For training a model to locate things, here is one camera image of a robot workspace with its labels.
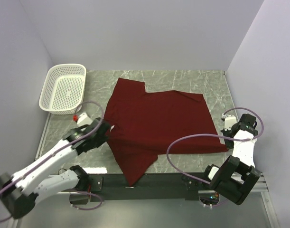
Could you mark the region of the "dark red t shirt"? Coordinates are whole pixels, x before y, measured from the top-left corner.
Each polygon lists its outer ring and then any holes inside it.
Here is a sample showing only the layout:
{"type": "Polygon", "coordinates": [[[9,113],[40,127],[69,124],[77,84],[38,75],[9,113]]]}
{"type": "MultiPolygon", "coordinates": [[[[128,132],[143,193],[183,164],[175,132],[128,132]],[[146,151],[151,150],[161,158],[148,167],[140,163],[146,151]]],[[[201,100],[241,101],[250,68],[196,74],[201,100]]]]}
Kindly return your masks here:
{"type": "Polygon", "coordinates": [[[108,145],[128,185],[134,185],[161,154],[227,151],[202,94],[148,93],[144,82],[119,78],[106,107],[108,145]]]}

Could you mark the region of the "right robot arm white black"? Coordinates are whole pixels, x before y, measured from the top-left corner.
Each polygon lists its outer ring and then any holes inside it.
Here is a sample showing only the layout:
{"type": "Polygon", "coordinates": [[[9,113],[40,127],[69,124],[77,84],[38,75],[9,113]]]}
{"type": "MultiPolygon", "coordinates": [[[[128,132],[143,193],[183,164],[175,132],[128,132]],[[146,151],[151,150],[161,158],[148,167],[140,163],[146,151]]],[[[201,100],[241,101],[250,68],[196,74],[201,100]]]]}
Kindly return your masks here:
{"type": "Polygon", "coordinates": [[[253,160],[254,146],[258,135],[256,117],[243,114],[239,120],[229,115],[223,118],[223,136],[228,149],[233,149],[221,167],[210,165],[201,178],[205,189],[215,190],[236,205],[241,205],[255,186],[261,172],[253,160]]]}

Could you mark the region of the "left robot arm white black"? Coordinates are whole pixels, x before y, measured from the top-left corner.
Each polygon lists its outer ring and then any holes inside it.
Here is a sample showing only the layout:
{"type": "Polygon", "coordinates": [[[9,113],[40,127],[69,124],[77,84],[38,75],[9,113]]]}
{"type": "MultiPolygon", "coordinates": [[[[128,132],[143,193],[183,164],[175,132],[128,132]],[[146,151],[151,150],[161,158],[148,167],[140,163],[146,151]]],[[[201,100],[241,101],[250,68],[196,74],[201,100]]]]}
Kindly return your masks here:
{"type": "Polygon", "coordinates": [[[79,165],[50,177],[68,160],[100,147],[111,126],[98,117],[91,124],[70,129],[44,156],[14,173],[0,175],[0,201],[11,218],[27,215],[39,202],[64,190],[91,195],[89,174],[79,165]]]}

